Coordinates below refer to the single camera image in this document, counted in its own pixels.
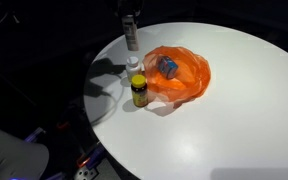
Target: plastic bag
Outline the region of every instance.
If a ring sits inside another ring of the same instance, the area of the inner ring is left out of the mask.
[[[159,56],[168,56],[178,65],[173,79],[168,80],[159,72],[156,67]],[[200,97],[211,79],[208,62],[184,47],[158,47],[145,55],[143,64],[148,89],[163,101],[173,102]]]

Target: bottle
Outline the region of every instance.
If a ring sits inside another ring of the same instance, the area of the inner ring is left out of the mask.
[[[141,66],[137,57],[131,56],[127,58],[126,73],[129,82],[132,82],[133,76],[141,74]]]
[[[143,75],[135,75],[132,78],[132,96],[134,105],[144,107],[148,104],[146,78]]]

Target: dark background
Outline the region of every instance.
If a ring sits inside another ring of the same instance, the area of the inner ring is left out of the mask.
[[[288,1],[144,2],[139,28],[210,23],[250,33],[288,52]],[[121,35],[120,20],[106,1],[0,0],[0,129],[22,139],[37,127],[52,132],[72,100],[81,99],[95,55]]]

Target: table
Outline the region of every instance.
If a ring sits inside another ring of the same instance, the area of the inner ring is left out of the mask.
[[[110,154],[140,179],[288,179],[288,53],[225,27],[168,23],[139,29],[140,51],[125,38],[95,58],[84,102]],[[173,109],[132,103],[123,68],[161,45],[183,46],[209,62],[205,94]]]

